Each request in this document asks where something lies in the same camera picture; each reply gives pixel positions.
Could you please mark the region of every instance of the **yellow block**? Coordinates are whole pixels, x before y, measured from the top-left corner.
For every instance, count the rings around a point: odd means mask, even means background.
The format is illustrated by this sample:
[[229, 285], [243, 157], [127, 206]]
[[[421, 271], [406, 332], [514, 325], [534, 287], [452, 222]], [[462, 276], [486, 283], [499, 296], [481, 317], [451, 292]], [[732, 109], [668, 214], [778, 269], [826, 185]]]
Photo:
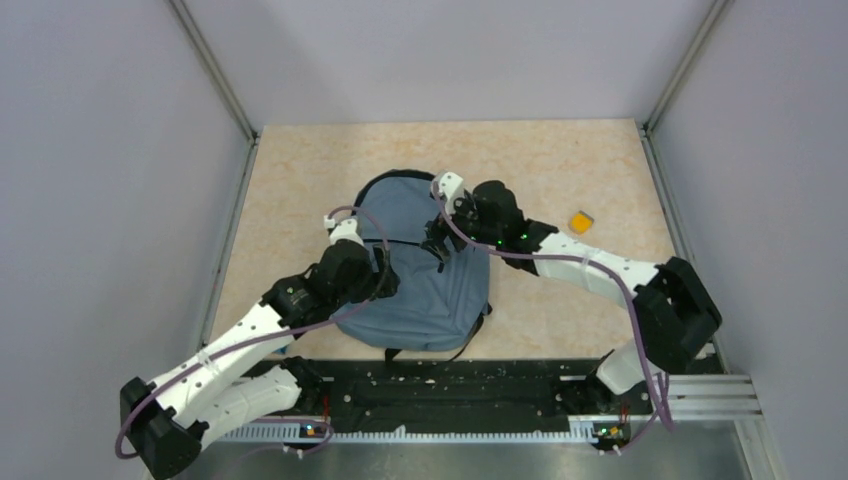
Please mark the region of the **yellow block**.
[[588, 213], [580, 210], [571, 217], [571, 221], [568, 222], [568, 228], [572, 232], [582, 235], [589, 230], [593, 223], [595, 223], [595, 219], [590, 217]]

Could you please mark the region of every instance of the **metal frame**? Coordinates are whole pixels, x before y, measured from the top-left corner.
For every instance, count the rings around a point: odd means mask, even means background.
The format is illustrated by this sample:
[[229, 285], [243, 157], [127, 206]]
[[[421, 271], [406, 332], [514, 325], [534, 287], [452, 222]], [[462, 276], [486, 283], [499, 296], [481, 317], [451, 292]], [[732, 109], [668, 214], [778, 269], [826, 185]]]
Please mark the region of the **metal frame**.
[[[204, 312], [203, 333], [200, 345], [203, 345], [211, 333], [212, 322], [217, 310], [221, 295], [224, 277], [232, 252], [235, 233], [238, 228], [239, 218], [244, 205], [250, 176], [256, 159], [259, 146], [259, 134], [253, 128], [250, 120], [241, 106], [238, 97], [232, 89], [221, 70], [209, 45], [203, 38], [196, 22], [194, 21], [184, 0], [165, 0], [170, 7], [174, 17], [186, 34], [198, 61], [207, 73], [210, 82], [218, 93], [221, 102], [227, 109], [233, 121], [251, 143], [250, 151], [245, 159], [245, 168], [238, 188], [236, 198], [233, 202], [230, 222], [225, 234], [224, 246], [218, 259], [215, 282], [209, 302]], [[692, 71], [692, 67], [710, 36], [714, 33], [719, 21], [726, 14], [732, 0], [715, 0], [710, 10], [695, 33], [692, 43], [681, 59], [674, 74], [669, 79], [662, 95], [649, 118], [638, 126], [640, 138], [657, 194], [666, 216], [669, 232], [675, 251], [678, 255], [696, 264], [696, 258], [689, 248], [685, 228], [681, 215], [674, 199], [663, 162], [656, 149], [653, 135], [661, 124], [665, 113], [677, 93], [683, 87]], [[774, 442], [768, 432], [767, 426], [762, 418], [762, 411], [756, 398], [753, 385], [745, 375], [700, 375], [700, 376], [673, 376], [671, 384], [672, 397], [671, 406], [675, 412], [675, 418], [685, 422], [711, 422], [711, 421], [733, 421], [739, 435], [742, 453], [748, 464], [752, 480], [782, 480], [788, 478], [785, 469], [779, 459], [779, 454]], [[503, 438], [490, 438], [488, 436], [470, 436], [461, 438], [457, 435], [426, 435], [416, 436], [405, 431], [396, 431], [383, 435], [339, 435], [335, 442], [338, 443], [375, 443], [375, 442], [409, 442], [409, 443], [521, 443], [521, 442], [581, 442], [589, 441], [587, 434], [591, 432], [593, 422], [608, 421], [606, 417], [586, 417], [573, 419], [575, 426], [571, 432], [563, 432], [556, 435], [519, 435], [504, 436]], [[634, 420], [645, 420], [645, 418], [634, 418]], [[286, 425], [278, 425], [279, 428], [268, 429], [268, 425], [250, 424], [237, 429], [226, 435], [222, 440], [229, 442], [280, 442], [298, 440], [292, 438], [293, 430]]]

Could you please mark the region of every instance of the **gray fabric bag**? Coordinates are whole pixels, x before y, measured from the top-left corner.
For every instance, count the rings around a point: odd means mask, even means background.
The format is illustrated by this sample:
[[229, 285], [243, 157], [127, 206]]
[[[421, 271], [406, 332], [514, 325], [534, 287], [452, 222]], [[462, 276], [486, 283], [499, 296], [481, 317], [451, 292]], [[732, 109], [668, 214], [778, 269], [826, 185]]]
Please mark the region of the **gray fabric bag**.
[[[483, 315], [491, 312], [486, 252], [466, 247], [457, 253], [449, 245], [451, 259], [442, 265], [418, 246], [426, 238], [424, 225], [439, 213], [430, 197], [432, 179], [433, 175], [426, 172], [392, 170], [369, 182], [355, 202], [374, 215], [386, 231], [391, 267], [400, 284], [394, 296], [372, 301], [338, 327], [368, 345], [386, 348], [387, 361], [400, 350], [462, 347], [479, 330]], [[372, 247], [379, 243], [380, 235], [367, 219], [361, 218], [360, 225], [376, 270]], [[336, 314], [352, 308], [351, 304], [344, 305]]]

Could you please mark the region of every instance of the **backpack strap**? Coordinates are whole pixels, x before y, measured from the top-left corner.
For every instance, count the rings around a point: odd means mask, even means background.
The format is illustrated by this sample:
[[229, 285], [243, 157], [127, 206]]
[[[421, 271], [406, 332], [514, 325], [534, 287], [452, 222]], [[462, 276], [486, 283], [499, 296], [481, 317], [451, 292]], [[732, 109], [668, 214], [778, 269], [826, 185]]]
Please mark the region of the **backpack strap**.
[[465, 345], [463, 345], [462, 348], [458, 352], [456, 352], [456, 355], [454, 355], [453, 357], [441, 362], [436, 362], [435, 365], [404, 365], [395, 361], [395, 357], [397, 357], [398, 354], [403, 350], [399, 348], [387, 348], [385, 353], [386, 368], [389, 371], [396, 373], [404, 373], [407, 375], [413, 375], [416, 373], [422, 374], [456, 360], [465, 352], [465, 349], [468, 348], [468, 344], [471, 343], [471, 340], [474, 338], [475, 335], [477, 335], [477, 332], [479, 332], [480, 329], [483, 328], [483, 321], [486, 318], [486, 315], [489, 315], [490, 313], [492, 313], [492, 306], [487, 303], [486, 310], [480, 313], [480, 316], [477, 317], [477, 321], [474, 322], [474, 326], [471, 327], [471, 333], [468, 335], [468, 340], [465, 341]]

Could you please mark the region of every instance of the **marble pattern surface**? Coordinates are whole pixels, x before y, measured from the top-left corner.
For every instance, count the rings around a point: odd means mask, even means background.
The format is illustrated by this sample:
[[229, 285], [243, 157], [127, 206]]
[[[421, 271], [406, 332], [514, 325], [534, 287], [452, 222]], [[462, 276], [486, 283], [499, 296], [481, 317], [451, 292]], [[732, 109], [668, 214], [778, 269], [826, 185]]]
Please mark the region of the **marble pattern surface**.
[[[499, 179], [525, 215], [566, 229], [595, 218], [581, 240], [632, 258], [673, 253], [635, 122], [616, 120], [269, 126], [262, 133], [213, 327], [217, 338], [282, 276], [327, 245], [322, 217], [352, 203], [392, 168], [450, 169], [467, 184]], [[579, 287], [492, 261], [495, 312], [463, 358], [597, 357], [632, 337], [624, 310]], [[380, 359], [382, 350], [331, 326], [289, 348], [308, 358]], [[403, 352], [446, 358], [451, 352]]]

